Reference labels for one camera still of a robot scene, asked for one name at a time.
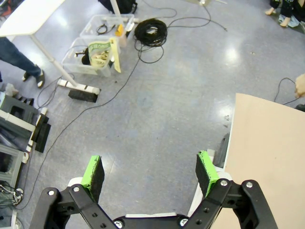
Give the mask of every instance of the gray floor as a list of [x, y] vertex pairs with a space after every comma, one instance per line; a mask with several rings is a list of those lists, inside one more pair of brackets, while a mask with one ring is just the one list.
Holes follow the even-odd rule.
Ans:
[[[207, 17], [203, 8], [185, 1], [147, 1], [160, 7], [173, 3], [177, 18]], [[136, 17], [140, 19], [172, 13], [138, 2]], [[283, 29], [266, 16], [264, 10], [269, 1], [227, 2], [213, 1], [208, 10], [212, 19], [228, 32], [213, 23], [198, 29], [169, 29], [165, 54], [158, 63], [140, 62], [114, 101], [87, 111], [63, 133], [48, 154], [30, 204], [19, 212], [26, 228], [41, 191], [45, 187], [66, 188], [71, 178], [82, 176], [91, 155], [101, 155], [103, 159], [106, 177], [100, 205], [111, 218], [126, 213], [187, 214], [197, 183], [196, 153], [217, 148], [229, 131], [235, 93], [273, 100], [282, 78], [295, 79], [305, 71], [304, 35]], [[37, 32], [37, 37], [61, 61], [90, 17], [103, 13], [107, 11], [96, 0], [66, 0]], [[185, 20], [178, 24], [200, 25], [202, 21]], [[17, 37], [14, 43], [45, 70], [46, 84], [60, 76], [30, 38]], [[156, 49], [143, 58], [149, 61], [159, 54]], [[125, 83], [136, 61], [137, 52], [130, 37], [129, 46], [122, 53], [122, 74], [114, 73], [111, 78], [76, 74], [76, 79], [101, 87], [97, 104], [102, 104]], [[4, 62], [0, 69], [4, 81], [13, 83], [24, 96], [38, 95], [33, 79], [21, 82], [22, 70]], [[48, 107], [52, 128], [46, 149], [72, 119], [94, 105], [72, 100], [68, 92], [59, 88]], [[278, 102], [293, 99], [294, 85], [283, 82]], [[45, 156], [33, 152], [24, 202], [28, 201]], [[73, 216], [67, 228], [86, 226], [80, 216]]]

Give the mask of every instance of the wooden board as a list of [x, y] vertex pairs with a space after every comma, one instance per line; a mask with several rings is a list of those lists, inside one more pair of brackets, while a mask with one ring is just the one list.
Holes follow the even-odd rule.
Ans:
[[[241, 184], [256, 180], [280, 229], [305, 228], [305, 113], [236, 94], [225, 171]], [[223, 209], [212, 229], [240, 228]]]

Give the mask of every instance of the plastic storage bin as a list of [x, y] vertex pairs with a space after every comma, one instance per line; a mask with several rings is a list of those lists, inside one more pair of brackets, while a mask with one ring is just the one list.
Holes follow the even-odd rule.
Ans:
[[[100, 27], [103, 24], [105, 24], [107, 26], [108, 33], [98, 35], [96, 30], [98, 27]], [[88, 22], [86, 27], [82, 30], [80, 36], [81, 37], [115, 36], [116, 27], [120, 24], [122, 24], [124, 26], [125, 31], [129, 31], [130, 28], [134, 24], [134, 15], [133, 14], [121, 14], [121, 17], [117, 17], [116, 15], [108, 15], [108, 14], [107, 15], [95, 15], [90, 19], [90, 21]]]
[[92, 74], [92, 75], [104, 75], [106, 77], [111, 76], [109, 61], [112, 58], [112, 54], [110, 54], [110, 58], [107, 64], [102, 67], [93, 67], [90, 65], [84, 65], [81, 62], [83, 55], [79, 55], [76, 57], [76, 52], [81, 52], [86, 49], [91, 42], [102, 41], [106, 42], [110, 39], [110, 36], [94, 36], [94, 37], [79, 37], [77, 38], [71, 45], [67, 54], [62, 60], [63, 67], [72, 73], [82, 73], [82, 74]]

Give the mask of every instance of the shoe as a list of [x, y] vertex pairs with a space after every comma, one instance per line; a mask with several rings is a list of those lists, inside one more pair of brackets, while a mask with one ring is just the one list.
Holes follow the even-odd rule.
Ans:
[[[26, 73], [23, 75], [22, 81], [24, 81], [24, 82], [27, 81], [31, 76], [32, 76], [31, 74], [29, 74], [29, 73], [26, 72]], [[44, 82], [45, 82], [44, 72], [43, 72], [43, 69], [41, 69], [41, 74], [40, 74], [40, 76], [38, 76], [38, 77], [36, 78], [37, 87], [38, 87], [38, 88], [42, 88], [43, 85], [44, 85]]]
[[36, 83], [38, 88], [42, 88], [45, 82], [44, 72], [41, 70], [40, 76], [36, 78]]

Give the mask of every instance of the black bag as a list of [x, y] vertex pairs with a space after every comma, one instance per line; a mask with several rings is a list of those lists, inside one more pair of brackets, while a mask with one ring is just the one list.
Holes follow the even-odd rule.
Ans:
[[[114, 13], [110, 0], [98, 0], [107, 10]], [[120, 13], [135, 13], [138, 4], [135, 0], [117, 0]]]

